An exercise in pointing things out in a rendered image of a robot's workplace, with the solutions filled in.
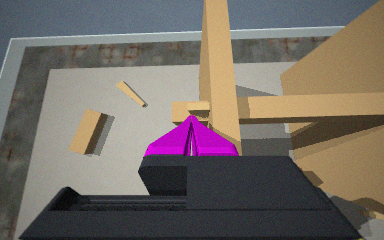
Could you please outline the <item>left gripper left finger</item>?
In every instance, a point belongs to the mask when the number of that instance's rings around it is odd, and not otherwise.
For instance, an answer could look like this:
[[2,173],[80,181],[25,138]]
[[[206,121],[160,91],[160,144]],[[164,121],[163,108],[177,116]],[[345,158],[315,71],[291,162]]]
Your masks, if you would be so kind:
[[149,144],[144,157],[150,154],[183,154],[184,156],[190,156],[191,139],[192,116],[190,115],[181,125]]

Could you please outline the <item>tan wooden board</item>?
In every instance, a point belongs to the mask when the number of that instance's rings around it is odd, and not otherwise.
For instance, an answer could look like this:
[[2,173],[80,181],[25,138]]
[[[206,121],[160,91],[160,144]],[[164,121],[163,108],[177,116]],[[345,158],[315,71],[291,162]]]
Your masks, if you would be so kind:
[[[280,78],[283,96],[384,92],[384,0]],[[295,164],[314,186],[384,215],[384,118],[288,124]]]
[[199,95],[210,103],[204,126],[242,156],[227,0],[204,0]]

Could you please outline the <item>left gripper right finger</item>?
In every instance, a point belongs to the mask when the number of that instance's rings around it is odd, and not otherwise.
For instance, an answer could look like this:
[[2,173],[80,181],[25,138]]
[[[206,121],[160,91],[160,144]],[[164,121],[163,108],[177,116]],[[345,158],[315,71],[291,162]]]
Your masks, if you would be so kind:
[[239,156],[233,143],[204,126],[194,115],[192,115],[192,153],[193,156]]

